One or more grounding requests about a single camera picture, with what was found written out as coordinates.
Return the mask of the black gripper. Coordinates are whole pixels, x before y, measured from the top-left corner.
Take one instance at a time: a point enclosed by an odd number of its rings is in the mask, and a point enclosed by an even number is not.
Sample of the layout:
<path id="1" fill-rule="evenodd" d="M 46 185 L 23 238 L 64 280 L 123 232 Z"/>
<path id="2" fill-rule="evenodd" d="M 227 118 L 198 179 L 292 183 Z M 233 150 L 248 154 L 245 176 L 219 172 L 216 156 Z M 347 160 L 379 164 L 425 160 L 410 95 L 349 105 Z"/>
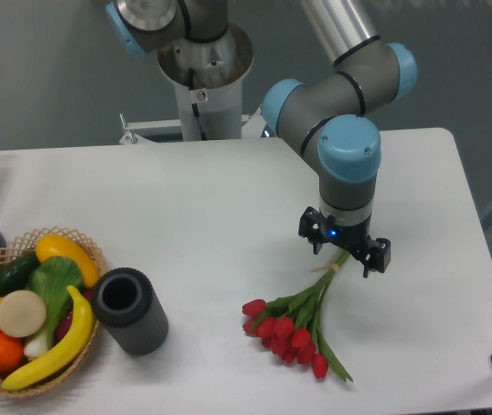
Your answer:
<path id="1" fill-rule="evenodd" d="M 308 240 L 315 255 L 324 244 L 331 243 L 361 258 L 363 277 L 368 278 L 370 272 L 384 273 L 391 261 L 391 241 L 369 236 L 371 219 L 368 216 L 354 226 L 338 226 L 330 217 L 320 218 L 316 209 L 307 207 L 299 220 L 298 235 Z"/>

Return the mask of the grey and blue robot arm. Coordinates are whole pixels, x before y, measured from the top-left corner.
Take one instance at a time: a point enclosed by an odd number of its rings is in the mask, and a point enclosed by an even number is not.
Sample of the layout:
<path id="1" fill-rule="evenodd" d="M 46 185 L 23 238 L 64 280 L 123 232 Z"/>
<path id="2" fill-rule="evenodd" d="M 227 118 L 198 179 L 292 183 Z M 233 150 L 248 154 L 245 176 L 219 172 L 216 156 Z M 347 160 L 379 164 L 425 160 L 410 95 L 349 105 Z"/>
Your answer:
<path id="1" fill-rule="evenodd" d="M 367 113 L 409 93 L 417 63 L 403 45 L 381 40 L 357 1 L 305 1 L 303 8 L 334 72 L 313 86 L 279 81 L 260 112 L 318 177 L 319 205 L 303 213 L 300 236 L 315 251 L 330 243 L 365 272 L 384 272 L 391 244 L 369 234 L 380 132 Z M 252 42 L 229 21 L 226 2 L 111 1 L 106 13 L 128 52 L 157 55 L 175 88 L 184 140 L 241 138 Z"/>

